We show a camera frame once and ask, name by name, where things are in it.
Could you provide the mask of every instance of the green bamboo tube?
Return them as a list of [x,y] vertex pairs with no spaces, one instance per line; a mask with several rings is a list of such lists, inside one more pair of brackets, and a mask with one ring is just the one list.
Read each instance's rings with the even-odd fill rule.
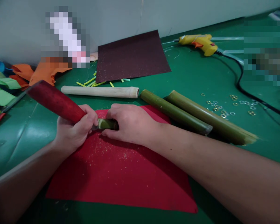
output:
[[256,135],[236,126],[217,114],[210,112],[175,90],[169,94],[166,100],[200,120],[212,125],[214,132],[220,134],[234,145],[252,144],[258,139]]
[[116,120],[109,120],[109,119],[98,119],[99,125],[97,126],[98,129],[111,129],[111,130],[118,130],[119,126]]
[[190,127],[196,133],[208,135],[212,130],[212,126],[204,123],[198,118],[188,114],[177,106],[174,106],[146,89],[142,91],[140,98],[167,116],[171,117],[173,120]]

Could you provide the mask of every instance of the forearm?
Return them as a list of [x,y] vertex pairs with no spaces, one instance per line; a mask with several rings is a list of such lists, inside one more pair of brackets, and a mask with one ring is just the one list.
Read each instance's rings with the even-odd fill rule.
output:
[[67,156],[51,142],[0,177],[0,223],[22,216]]
[[280,164],[161,124],[144,145],[192,176],[245,223],[280,223]]

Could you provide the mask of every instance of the yellow glue gun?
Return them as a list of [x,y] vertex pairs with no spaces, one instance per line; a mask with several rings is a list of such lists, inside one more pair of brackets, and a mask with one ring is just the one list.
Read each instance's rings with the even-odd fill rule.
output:
[[210,34],[185,35],[174,41],[178,41],[181,45],[194,45],[195,48],[200,48],[204,51],[204,56],[212,56],[218,50],[218,46],[211,42],[211,38]]

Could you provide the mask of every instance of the scissors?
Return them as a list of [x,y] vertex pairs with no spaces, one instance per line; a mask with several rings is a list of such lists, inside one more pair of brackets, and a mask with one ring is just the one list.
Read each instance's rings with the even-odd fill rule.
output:
[[7,112],[10,108],[12,108],[17,102],[19,102],[20,99],[22,99],[25,95],[26,95],[26,92],[21,93],[17,98],[15,98],[14,100],[12,100],[6,107],[4,107],[2,111],[0,111],[0,121],[1,121],[2,118],[6,115],[6,112]]

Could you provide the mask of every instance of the white wall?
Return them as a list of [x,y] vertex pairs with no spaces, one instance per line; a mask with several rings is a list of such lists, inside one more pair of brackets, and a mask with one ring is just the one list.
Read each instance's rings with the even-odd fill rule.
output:
[[95,52],[99,45],[155,29],[164,37],[262,13],[279,7],[280,0],[0,0],[0,60],[37,65],[41,46],[49,43],[45,12],[56,6],[77,13]]

